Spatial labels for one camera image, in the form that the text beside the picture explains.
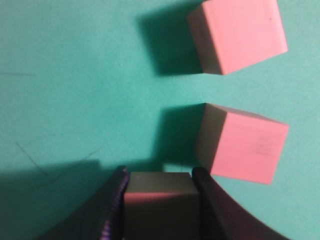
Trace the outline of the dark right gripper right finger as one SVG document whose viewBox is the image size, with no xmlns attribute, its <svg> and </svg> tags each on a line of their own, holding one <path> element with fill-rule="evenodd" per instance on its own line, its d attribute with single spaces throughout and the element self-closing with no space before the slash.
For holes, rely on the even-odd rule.
<svg viewBox="0 0 320 240">
<path fill-rule="evenodd" d="M 203 167 L 193 168 L 191 178 L 200 197 L 202 240 L 288 239 L 245 210 Z"/>
</svg>

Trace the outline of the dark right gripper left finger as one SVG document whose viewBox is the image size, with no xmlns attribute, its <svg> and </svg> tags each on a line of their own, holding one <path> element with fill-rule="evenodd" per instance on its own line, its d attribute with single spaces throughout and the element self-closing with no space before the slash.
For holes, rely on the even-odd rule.
<svg viewBox="0 0 320 240">
<path fill-rule="evenodd" d="M 122 240 L 124 238 L 124 193 L 129 183 L 126 166 L 110 178 L 75 212 L 36 240 Z"/>
</svg>

